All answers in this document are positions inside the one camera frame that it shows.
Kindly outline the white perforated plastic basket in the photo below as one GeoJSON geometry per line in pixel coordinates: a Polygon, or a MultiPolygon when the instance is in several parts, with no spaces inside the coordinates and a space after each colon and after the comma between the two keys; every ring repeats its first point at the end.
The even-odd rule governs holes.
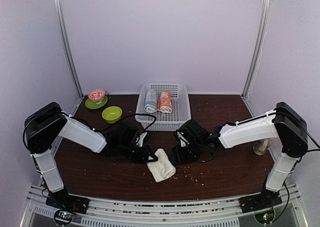
{"type": "Polygon", "coordinates": [[[135,119],[143,128],[150,131],[174,132],[191,119],[189,95],[186,85],[182,83],[142,84],[135,112],[137,113],[135,119]],[[162,113],[160,111],[152,113],[156,117],[155,123],[152,123],[153,117],[145,115],[147,113],[145,111],[145,100],[149,90],[155,90],[158,95],[163,91],[169,91],[172,95],[172,113],[162,113]]]}

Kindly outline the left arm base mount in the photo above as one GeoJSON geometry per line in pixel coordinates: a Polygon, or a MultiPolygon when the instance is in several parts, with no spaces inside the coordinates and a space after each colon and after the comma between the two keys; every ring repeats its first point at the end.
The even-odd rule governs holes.
{"type": "Polygon", "coordinates": [[[86,197],[70,195],[64,188],[57,192],[48,192],[46,205],[56,208],[54,222],[61,227],[69,225],[77,214],[86,214],[90,200],[86,197]]]}

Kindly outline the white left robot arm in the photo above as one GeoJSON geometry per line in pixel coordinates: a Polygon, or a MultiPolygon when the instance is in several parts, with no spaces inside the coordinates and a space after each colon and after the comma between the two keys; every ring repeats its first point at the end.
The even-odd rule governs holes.
{"type": "Polygon", "coordinates": [[[62,111],[60,105],[51,102],[30,115],[24,122],[22,141],[35,162],[52,200],[61,209],[72,205],[52,153],[52,143],[59,137],[83,146],[104,157],[120,155],[127,160],[146,164],[158,161],[158,157],[146,144],[151,133],[139,132],[132,123],[118,120],[117,128],[97,131],[80,118],[62,111]]]}

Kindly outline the cream white towel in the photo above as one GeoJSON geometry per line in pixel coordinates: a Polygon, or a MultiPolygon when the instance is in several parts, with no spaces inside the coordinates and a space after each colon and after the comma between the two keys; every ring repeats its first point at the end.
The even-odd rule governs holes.
{"type": "Polygon", "coordinates": [[[148,162],[147,167],[151,172],[155,182],[160,183],[171,178],[176,173],[176,168],[170,162],[164,149],[159,148],[155,152],[155,156],[158,158],[158,160],[155,162],[148,162]]]}

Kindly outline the orange bunny pattern towel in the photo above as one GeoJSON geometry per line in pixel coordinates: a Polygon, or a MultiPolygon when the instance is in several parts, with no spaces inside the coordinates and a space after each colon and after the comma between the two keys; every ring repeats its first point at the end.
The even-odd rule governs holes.
{"type": "Polygon", "coordinates": [[[171,114],[173,112],[172,93],[164,90],[158,97],[157,110],[161,113],[171,114]]]}

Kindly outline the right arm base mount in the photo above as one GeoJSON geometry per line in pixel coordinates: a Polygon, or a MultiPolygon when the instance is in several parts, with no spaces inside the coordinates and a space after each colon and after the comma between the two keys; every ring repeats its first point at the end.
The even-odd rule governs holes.
{"type": "Polygon", "coordinates": [[[241,197],[238,201],[243,214],[253,212],[255,220],[263,225],[272,223],[276,215],[274,207],[283,202],[279,192],[269,190],[241,197]]]}

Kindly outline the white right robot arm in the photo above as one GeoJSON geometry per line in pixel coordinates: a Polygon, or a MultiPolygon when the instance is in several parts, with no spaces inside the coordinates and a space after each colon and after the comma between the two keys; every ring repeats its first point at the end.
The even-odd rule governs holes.
{"type": "Polygon", "coordinates": [[[204,154],[212,155],[246,143],[279,139],[281,153],[266,177],[264,191],[256,197],[261,208],[268,207],[276,199],[275,193],[293,172],[296,163],[310,151],[308,141],[314,141],[306,121],[285,102],[277,103],[274,109],[257,117],[226,122],[212,131],[190,119],[174,132],[174,136],[179,142],[171,150],[170,160],[174,164],[193,163],[204,154]]]}

